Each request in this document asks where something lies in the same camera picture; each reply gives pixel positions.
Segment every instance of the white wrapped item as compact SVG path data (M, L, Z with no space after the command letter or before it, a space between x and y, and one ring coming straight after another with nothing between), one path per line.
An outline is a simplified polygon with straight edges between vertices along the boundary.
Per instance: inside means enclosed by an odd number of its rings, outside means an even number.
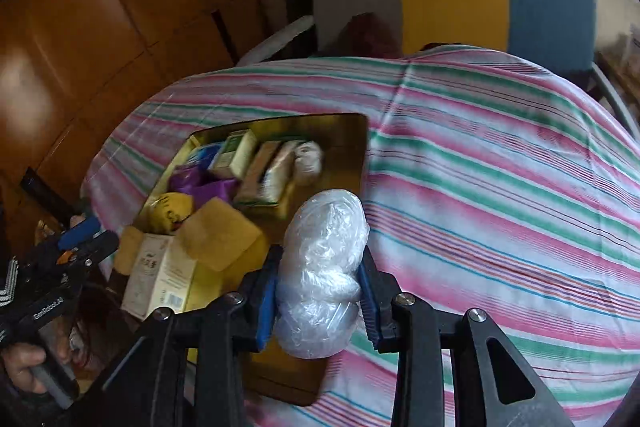
M293 181L297 185L310 185L322 172L322 149L316 142L304 142L296 147Z
M287 227L278 270L282 349L322 359L344 349L358 317L356 270L369 237L362 204L348 190L326 190L303 204Z

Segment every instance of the tablecloth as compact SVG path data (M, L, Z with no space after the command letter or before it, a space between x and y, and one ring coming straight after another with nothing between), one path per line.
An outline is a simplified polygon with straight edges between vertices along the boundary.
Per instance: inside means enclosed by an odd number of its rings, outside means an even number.
M193 131L322 112L369 118L362 200L379 268L437 309L488 311L576 425L603 425L640 370L640 149L535 64L441 46L192 76L117 127L83 192L120 232ZM386 426L396 363L358 329L315 404L261 399L249 415L265 427ZM446 352L444 365L453 425Z

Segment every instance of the metal screw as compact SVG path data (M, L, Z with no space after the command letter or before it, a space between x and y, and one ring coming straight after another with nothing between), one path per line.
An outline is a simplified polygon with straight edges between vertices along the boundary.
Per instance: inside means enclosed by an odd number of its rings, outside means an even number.
M401 306L411 306L415 304L415 296L409 292L402 292L394 297L394 301Z
M468 313L469 318L475 322L484 322L486 320L486 312L480 308L471 308Z
M244 297L239 292L229 292L229 293L225 293L225 300L229 304L235 305L235 304L240 304L244 300Z
M156 321L165 321L173 313L171 308L156 308L154 310L154 318Z

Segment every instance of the qr code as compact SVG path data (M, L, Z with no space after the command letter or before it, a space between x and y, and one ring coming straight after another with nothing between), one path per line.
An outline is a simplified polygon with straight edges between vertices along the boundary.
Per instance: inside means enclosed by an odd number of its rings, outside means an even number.
M182 297L178 297L172 293L167 293L164 303L171 308L181 309L183 300L184 299L182 299Z

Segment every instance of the white box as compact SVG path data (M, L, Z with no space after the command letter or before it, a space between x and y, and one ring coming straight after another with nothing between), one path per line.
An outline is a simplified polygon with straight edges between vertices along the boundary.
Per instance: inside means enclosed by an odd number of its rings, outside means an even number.
M174 236L145 233L121 308L141 320L162 306L184 311L195 266Z

